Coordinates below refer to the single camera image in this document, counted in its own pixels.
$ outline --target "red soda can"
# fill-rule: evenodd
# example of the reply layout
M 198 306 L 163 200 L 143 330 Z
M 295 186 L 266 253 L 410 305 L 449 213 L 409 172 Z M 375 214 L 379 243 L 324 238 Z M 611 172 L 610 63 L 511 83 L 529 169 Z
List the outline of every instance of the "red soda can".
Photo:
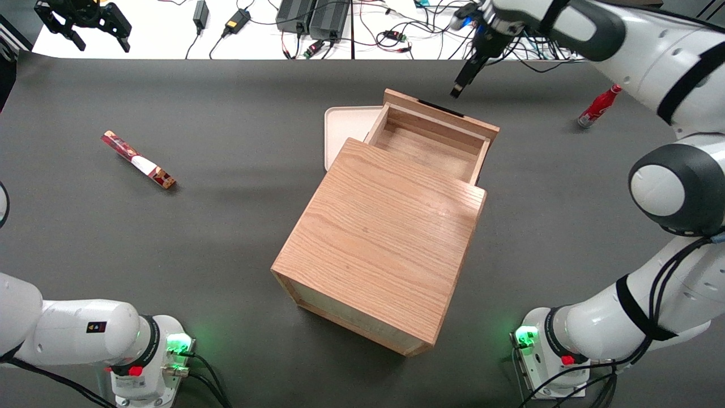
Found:
M 587 110 L 579 116 L 579 119 L 577 119 L 576 122 L 582 128 L 592 127 L 594 122 L 599 119 L 601 115 L 604 115 L 604 112 L 612 106 L 614 98 L 616 98 L 617 94 L 620 92 L 622 92 L 622 87 L 615 83 L 609 91 L 606 91 L 598 96 Z

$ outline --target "red wrapper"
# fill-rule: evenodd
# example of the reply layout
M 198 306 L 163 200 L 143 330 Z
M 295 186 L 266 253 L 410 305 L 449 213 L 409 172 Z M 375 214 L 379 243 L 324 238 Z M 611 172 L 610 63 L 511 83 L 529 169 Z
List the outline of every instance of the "red wrapper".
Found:
M 157 166 L 156 163 L 142 156 L 141 153 L 137 152 L 136 149 L 126 143 L 125 140 L 116 136 L 112 131 L 104 133 L 101 136 L 101 140 L 161 187 L 167 189 L 176 183 L 176 180 L 172 176 L 169 176 L 166 171 Z

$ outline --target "wooden box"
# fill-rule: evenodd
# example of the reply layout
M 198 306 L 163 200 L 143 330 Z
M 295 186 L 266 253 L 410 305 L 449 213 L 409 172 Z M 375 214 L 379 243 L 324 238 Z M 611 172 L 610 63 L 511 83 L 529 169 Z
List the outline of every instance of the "wooden box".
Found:
M 436 342 L 481 215 L 498 128 L 386 91 L 348 139 L 272 273 L 297 304 L 405 356 Z

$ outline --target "open drawer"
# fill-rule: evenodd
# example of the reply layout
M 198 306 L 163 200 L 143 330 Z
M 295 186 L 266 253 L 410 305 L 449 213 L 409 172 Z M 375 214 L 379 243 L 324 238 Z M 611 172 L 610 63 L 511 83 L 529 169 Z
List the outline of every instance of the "open drawer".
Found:
M 387 89 L 365 143 L 475 184 L 499 128 Z

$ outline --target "white tray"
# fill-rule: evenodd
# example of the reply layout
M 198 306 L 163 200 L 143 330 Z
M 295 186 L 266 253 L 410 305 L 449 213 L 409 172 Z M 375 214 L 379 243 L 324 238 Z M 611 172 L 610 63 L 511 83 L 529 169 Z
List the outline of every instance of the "white tray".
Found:
M 340 153 L 348 137 L 363 141 L 373 128 L 382 106 L 339 106 L 325 112 L 325 170 Z

